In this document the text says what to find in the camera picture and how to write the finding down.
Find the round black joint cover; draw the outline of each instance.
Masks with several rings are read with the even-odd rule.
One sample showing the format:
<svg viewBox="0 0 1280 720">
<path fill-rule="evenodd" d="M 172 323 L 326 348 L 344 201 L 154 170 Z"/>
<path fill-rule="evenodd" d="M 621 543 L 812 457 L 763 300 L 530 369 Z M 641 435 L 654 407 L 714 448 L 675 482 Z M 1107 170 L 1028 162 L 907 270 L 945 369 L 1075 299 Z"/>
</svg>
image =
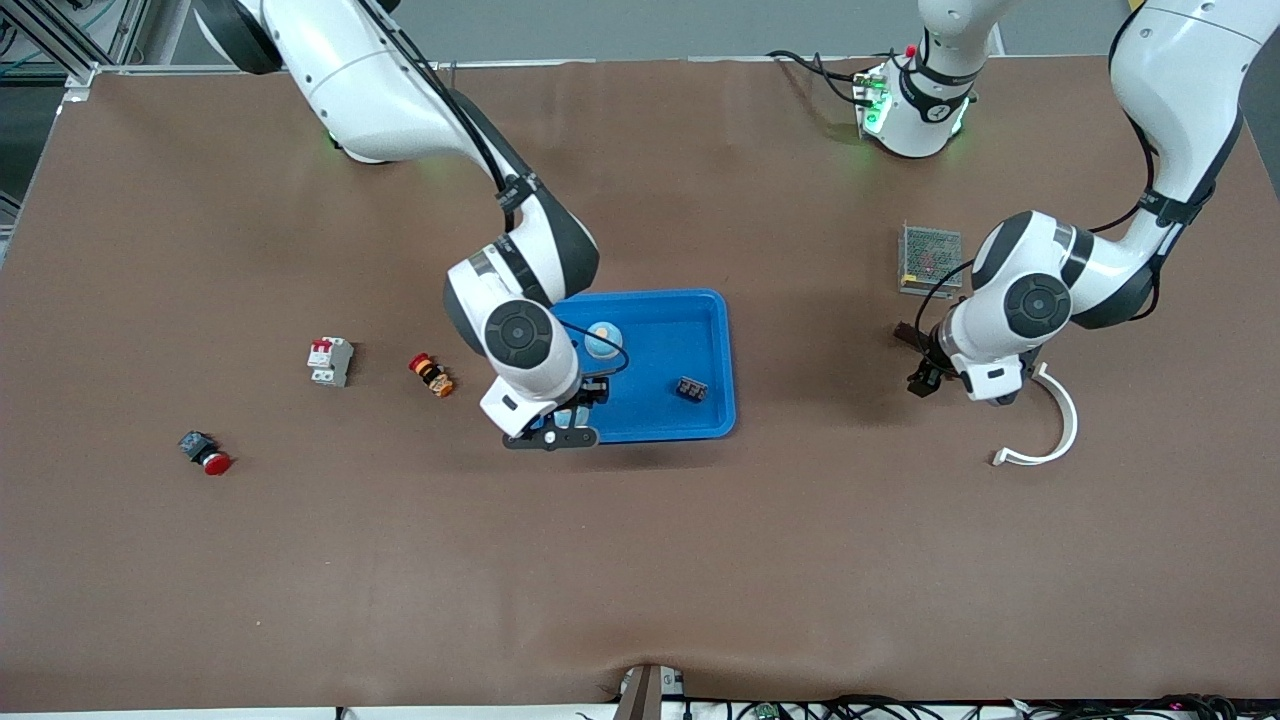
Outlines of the round black joint cover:
<svg viewBox="0 0 1280 720">
<path fill-rule="evenodd" d="M 1005 292 L 1009 329 L 1025 338 L 1044 337 L 1071 318 L 1071 295 L 1053 275 L 1033 273 L 1018 278 Z"/>
<path fill-rule="evenodd" d="M 499 305 L 484 325 L 484 343 L 494 360 L 530 370 L 552 351 L 552 322 L 536 302 L 511 300 Z"/>
</svg>

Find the red knob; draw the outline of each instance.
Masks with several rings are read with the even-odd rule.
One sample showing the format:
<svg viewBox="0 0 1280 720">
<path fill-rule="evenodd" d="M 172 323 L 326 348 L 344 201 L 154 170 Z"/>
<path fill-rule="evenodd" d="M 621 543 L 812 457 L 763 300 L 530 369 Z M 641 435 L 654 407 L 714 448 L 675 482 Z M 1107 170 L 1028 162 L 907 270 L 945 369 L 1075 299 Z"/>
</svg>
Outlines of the red knob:
<svg viewBox="0 0 1280 720">
<path fill-rule="evenodd" d="M 232 459 L 225 452 L 214 452 L 201 462 L 206 475 L 221 475 L 232 466 Z"/>
</svg>

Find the blue plastic tray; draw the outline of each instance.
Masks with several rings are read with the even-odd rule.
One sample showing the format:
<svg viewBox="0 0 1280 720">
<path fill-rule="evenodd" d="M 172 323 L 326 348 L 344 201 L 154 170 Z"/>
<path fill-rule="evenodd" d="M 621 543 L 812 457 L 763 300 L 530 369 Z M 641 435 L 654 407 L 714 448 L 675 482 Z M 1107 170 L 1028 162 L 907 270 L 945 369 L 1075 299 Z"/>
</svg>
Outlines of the blue plastic tray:
<svg viewBox="0 0 1280 720">
<path fill-rule="evenodd" d="M 609 401 L 591 409 L 589 425 L 602 443 L 707 439 L 728 434 L 737 421 L 733 361 L 730 354 L 728 307 L 714 290 L 650 290 L 600 292 L 570 297 L 552 311 L 588 328 L 609 322 L 622 332 L 631 365 L 609 378 Z M 596 360 L 577 341 L 582 372 L 618 365 Z M 681 375 L 707 383 L 707 400 L 676 395 Z"/>
</svg>

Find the gray floor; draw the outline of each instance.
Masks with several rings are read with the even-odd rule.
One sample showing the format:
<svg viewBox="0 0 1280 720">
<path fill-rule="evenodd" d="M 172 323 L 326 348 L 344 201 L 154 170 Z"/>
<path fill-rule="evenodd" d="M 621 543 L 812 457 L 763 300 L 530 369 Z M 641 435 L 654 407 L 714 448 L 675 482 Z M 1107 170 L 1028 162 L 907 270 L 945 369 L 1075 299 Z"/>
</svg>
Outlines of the gray floor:
<svg viewBox="0 0 1280 720">
<path fill-rule="evenodd" d="M 156 12 L 180 10 L 179 3 L 156 0 Z M 1001 22 L 1001 36 L 1011 55 L 1103 54 L 1126 12 L 1124 0 L 1027 0 Z M 920 33 L 908 0 L 407 0 L 396 18 L 429 56 L 458 61 L 645 60 L 776 49 L 865 55 Z M 189 13 L 169 40 L 173 64 L 225 64 Z M 54 88 L 0 88 L 0 190 L 26 193 L 59 96 Z M 1242 102 L 1280 193 L 1280 37 L 1254 61 Z"/>
</svg>

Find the white circuit breaker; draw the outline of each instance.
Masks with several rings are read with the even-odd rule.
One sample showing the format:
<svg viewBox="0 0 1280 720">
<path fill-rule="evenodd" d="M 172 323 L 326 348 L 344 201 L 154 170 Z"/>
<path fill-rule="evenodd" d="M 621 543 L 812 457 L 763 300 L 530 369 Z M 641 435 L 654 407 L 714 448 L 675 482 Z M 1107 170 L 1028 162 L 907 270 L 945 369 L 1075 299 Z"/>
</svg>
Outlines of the white circuit breaker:
<svg viewBox="0 0 1280 720">
<path fill-rule="evenodd" d="M 355 354 L 352 345 L 340 337 L 321 337 L 311 341 L 311 382 L 330 387 L 347 387 L 347 368 Z"/>
</svg>

